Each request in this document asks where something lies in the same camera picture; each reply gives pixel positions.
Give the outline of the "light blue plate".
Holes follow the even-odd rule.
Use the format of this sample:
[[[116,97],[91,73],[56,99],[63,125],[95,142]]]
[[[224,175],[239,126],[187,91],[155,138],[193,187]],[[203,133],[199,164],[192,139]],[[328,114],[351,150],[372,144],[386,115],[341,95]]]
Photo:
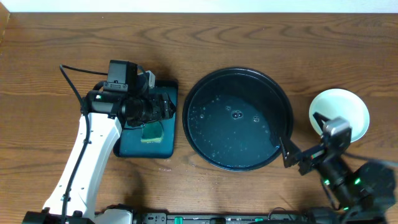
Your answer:
[[[314,113],[320,113],[329,119],[342,117],[352,127],[351,142],[361,139],[370,124],[370,115],[363,100],[348,90],[334,88],[321,92],[311,102],[308,115],[310,123],[318,135],[322,129],[317,124]]]

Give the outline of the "green yellow sponge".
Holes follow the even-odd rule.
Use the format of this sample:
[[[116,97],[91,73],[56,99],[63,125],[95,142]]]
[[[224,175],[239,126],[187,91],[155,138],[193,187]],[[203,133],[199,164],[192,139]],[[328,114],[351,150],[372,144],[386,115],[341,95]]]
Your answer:
[[[160,143],[164,138],[164,129],[160,121],[147,123],[142,129],[141,142]]]

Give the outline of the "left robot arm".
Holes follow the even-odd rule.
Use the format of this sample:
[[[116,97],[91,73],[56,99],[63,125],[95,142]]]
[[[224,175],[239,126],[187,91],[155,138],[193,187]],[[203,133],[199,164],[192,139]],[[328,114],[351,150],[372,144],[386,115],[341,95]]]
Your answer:
[[[63,174],[41,212],[23,223],[133,223],[124,205],[95,213],[109,155],[169,158],[174,151],[177,90],[91,90],[79,97],[78,135]]]

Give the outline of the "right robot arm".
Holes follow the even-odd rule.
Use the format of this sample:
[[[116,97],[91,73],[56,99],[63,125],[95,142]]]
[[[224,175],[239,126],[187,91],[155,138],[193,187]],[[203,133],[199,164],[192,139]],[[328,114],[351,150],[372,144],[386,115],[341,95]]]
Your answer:
[[[342,158],[351,144],[349,121],[320,113],[313,117],[322,129],[316,146],[301,151],[290,138],[279,138],[284,166],[297,165],[301,175],[317,171],[331,203],[306,210],[307,223],[385,223],[385,212],[396,203],[396,163],[367,157],[352,171]]]

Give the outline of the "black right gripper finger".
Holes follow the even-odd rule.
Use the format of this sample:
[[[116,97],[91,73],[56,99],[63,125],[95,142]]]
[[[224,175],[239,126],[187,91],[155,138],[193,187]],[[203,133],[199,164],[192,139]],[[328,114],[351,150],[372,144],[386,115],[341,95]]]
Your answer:
[[[301,161],[301,150],[286,136],[279,138],[284,167],[292,167]]]
[[[330,119],[327,118],[326,116],[315,112],[313,114],[313,129],[318,133],[318,134],[323,134],[323,127],[328,122]]]

